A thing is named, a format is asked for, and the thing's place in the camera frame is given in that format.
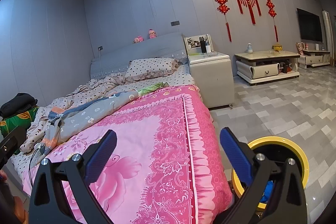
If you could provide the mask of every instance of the silver bolt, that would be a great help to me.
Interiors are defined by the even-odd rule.
[[[47,158],[44,158],[42,161],[41,161],[41,164],[42,165],[47,165],[48,163],[48,159]]]
[[[295,164],[295,160],[292,159],[292,158],[289,158],[289,159],[288,159],[288,163],[289,163],[290,165],[294,165],[294,164]]]
[[[71,157],[71,159],[72,159],[73,161],[79,161],[79,160],[81,159],[81,155],[80,155],[80,154],[74,154],[74,155]]]
[[[256,158],[257,158],[257,160],[263,161],[263,160],[265,160],[265,155],[261,154],[261,153],[258,153],[258,154],[256,154]]]

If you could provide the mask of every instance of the black cable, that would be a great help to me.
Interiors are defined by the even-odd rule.
[[[30,180],[31,188],[33,188],[33,180],[32,180],[32,174],[30,173],[30,165],[31,165],[32,160],[33,160],[33,157],[34,157],[34,155],[36,154],[37,151],[39,151],[39,149],[36,149],[36,150],[33,152],[32,156],[31,156],[31,158],[30,158],[30,161],[29,161],[29,166],[28,166],[28,176],[29,176],[29,180]]]

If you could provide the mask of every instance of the pink stuffed animal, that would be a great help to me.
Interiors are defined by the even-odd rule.
[[[149,29],[148,32],[149,32],[149,38],[155,38],[156,37],[156,34],[152,29]]]
[[[136,38],[134,39],[134,43],[139,43],[139,42],[141,42],[141,41],[143,41],[142,36],[138,36],[138,37],[136,37]]]

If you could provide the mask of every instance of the green patterned fabric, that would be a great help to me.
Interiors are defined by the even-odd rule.
[[[39,107],[34,106],[28,109],[26,112],[18,114],[16,116],[7,118],[0,121],[0,130],[3,137],[6,137],[14,128],[21,126],[24,129],[30,128],[31,123],[35,120],[35,116]]]
[[[151,92],[153,92],[153,91],[155,91],[155,90],[158,90],[158,89],[160,89],[160,88],[164,88],[164,87],[166,87],[166,86],[168,86],[168,83],[167,83],[167,82],[165,82],[165,83],[163,83],[163,82],[159,82],[159,83],[156,83],[156,84],[154,84],[154,85],[150,85],[150,86],[147,86],[147,87],[145,87],[145,88],[142,88],[141,90],[138,90],[138,92],[139,92],[139,97],[140,97],[140,96],[143,96],[143,95],[147,95],[148,93],[151,93]]]

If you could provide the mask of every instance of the black bottle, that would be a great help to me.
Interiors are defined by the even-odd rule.
[[[204,41],[204,37],[200,37],[199,38],[199,43],[201,44],[202,53],[206,53],[207,52],[207,48],[206,48],[206,43]]]

